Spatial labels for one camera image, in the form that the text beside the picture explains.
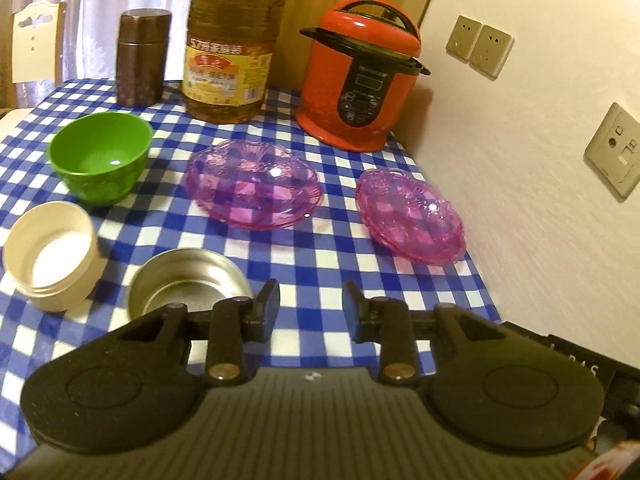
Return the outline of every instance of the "checkered tablecloth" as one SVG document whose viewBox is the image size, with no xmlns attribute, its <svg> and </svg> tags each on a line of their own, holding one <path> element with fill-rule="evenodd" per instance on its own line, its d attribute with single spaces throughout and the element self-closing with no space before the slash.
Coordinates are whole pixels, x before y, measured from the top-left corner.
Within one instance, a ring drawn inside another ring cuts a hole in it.
<svg viewBox="0 0 640 480">
<path fill-rule="evenodd" d="M 305 135 L 291 116 L 299 98 L 271 90 L 263 112 L 245 124 L 213 126 L 184 111 L 178 83 L 161 104 L 134 110 L 156 134 L 147 170 L 123 202 L 90 211 L 108 258 L 104 275 L 83 306 L 43 314 L 15 291 L 0 269 L 0 470 L 34 447 L 18 406 L 20 391 L 36 368 L 101 336 L 126 320 L 124 296 L 133 273 L 155 254 L 204 247 L 223 253 L 249 278 L 254 292 L 268 278 L 280 282 L 282 308 L 270 344 L 247 345 L 247 362 L 274 366 L 376 367 L 373 344 L 350 341 L 341 311 L 341 286 L 355 280 L 368 297 L 391 296 L 413 309 L 440 302 L 472 308 L 497 320 L 470 257 L 448 267 L 411 264 L 369 238 L 354 192 L 364 170 L 401 168 L 422 178 L 404 149 L 389 139 L 380 152 L 348 153 Z M 18 217 L 50 200 L 75 201 L 47 164 L 54 132 L 80 116 L 120 110 L 113 83 L 74 80 L 57 89 L 0 144 L 0 246 Z M 227 139 L 276 142 L 317 171 L 324 202 L 311 218 L 273 232 L 250 232 L 210 220 L 182 186 L 191 153 Z M 434 365 L 427 342 L 418 345 L 425 373 Z"/>
</svg>

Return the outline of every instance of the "power socket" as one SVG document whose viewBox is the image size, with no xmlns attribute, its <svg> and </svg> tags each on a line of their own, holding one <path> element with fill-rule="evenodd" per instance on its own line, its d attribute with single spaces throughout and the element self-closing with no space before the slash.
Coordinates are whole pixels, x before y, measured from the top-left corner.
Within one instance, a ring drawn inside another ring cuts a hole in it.
<svg viewBox="0 0 640 480">
<path fill-rule="evenodd" d="M 640 182 L 640 124 L 613 103 L 584 156 L 627 198 Z"/>
<path fill-rule="evenodd" d="M 515 39 L 506 32 L 485 25 L 480 31 L 469 63 L 492 78 L 497 78 L 507 61 Z"/>
<path fill-rule="evenodd" d="M 481 27 L 482 23 L 480 22 L 476 22 L 465 16 L 458 16 L 456 25 L 451 32 L 449 43 L 447 43 L 447 52 L 468 61 L 469 56 L 471 56 L 471 51 L 474 49 L 476 41 L 478 40 L 478 36 L 480 36 Z"/>
</svg>

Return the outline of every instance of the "cooking oil bottle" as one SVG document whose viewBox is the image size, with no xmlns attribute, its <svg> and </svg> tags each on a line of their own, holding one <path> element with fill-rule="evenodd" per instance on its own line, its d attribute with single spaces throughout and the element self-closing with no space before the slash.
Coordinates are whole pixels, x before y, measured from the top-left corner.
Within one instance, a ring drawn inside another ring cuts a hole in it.
<svg viewBox="0 0 640 480">
<path fill-rule="evenodd" d="M 182 94 L 187 112 L 239 123 L 260 111 L 285 0 L 191 0 Z"/>
</svg>

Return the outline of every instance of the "white wall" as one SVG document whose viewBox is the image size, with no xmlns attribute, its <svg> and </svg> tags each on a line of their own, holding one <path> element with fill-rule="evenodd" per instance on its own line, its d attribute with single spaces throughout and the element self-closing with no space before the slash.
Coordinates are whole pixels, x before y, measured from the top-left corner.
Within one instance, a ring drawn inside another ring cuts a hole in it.
<svg viewBox="0 0 640 480">
<path fill-rule="evenodd" d="M 446 54 L 459 14 L 515 37 L 496 81 Z M 613 101 L 640 120 L 640 0 L 433 0 L 422 37 L 396 131 L 503 319 L 640 367 L 640 187 L 619 203 L 583 161 Z"/>
</svg>

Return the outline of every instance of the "chair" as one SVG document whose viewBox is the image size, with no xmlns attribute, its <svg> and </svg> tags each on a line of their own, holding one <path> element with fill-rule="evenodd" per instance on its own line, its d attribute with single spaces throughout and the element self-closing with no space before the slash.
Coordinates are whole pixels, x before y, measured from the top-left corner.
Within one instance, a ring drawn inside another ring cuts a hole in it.
<svg viewBox="0 0 640 480">
<path fill-rule="evenodd" d="M 40 80 L 62 83 L 62 46 L 66 3 L 34 2 L 16 12 L 12 23 L 10 65 L 12 86 L 9 102 L 17 107 L 15 85 Z M 10 111 L 0 120 L 0 140 L 25 118 L 33 108 Z"/>
</svg>

